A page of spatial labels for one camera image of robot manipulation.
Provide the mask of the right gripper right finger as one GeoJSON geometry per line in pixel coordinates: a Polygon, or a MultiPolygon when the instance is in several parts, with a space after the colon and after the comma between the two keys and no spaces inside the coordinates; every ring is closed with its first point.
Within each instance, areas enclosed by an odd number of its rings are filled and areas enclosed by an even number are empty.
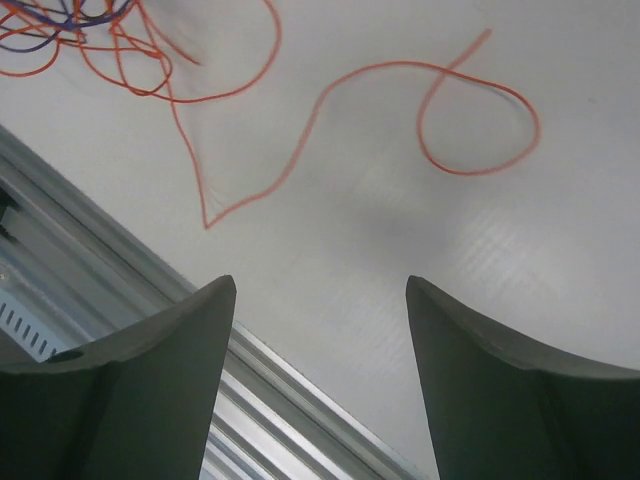
{"type": "Polygon", "coordinates": [[[635,479],[639,374],[539,342],[423,278],[406,284],[443,479],[635,479]]]}

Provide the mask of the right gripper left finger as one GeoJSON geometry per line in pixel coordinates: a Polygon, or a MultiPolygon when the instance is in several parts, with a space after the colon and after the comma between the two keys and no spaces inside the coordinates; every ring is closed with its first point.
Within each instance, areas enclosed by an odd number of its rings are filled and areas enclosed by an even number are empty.
{"type": "Polygon", "coordinates": [[[1,369],[5,479],[196,479],[232,330],[222,276],[41,363],[1,369]]]}

